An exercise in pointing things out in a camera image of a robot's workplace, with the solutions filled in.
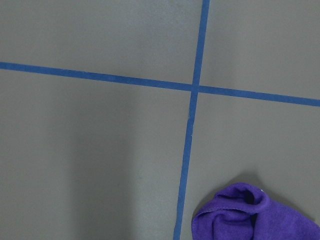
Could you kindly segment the purple microfiber towel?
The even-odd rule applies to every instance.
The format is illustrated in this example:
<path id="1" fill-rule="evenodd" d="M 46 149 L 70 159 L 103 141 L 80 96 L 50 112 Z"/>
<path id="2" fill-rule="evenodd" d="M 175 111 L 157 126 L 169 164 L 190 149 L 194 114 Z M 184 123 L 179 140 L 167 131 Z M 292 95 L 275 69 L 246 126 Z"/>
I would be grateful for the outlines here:
<path id="1" fill-rule="evenodd" d="M 235 183 L 217 192 L 192 219 L 194 240 L 318 240 L 320 227 L 262 189 Z"/>

